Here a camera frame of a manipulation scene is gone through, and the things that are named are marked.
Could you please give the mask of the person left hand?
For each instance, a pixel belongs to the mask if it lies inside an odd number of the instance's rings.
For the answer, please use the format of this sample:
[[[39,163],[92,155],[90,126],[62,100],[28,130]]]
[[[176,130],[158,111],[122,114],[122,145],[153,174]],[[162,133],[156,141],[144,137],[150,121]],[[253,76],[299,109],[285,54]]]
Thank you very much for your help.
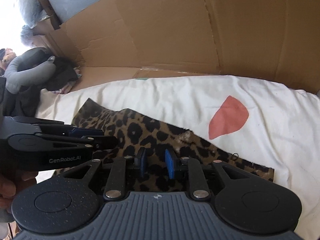
[[[1,174],[1,208],[11,207],[12,200],[22,190],[36,184],[38,172],[23,172],[16,182],[10,181]]]

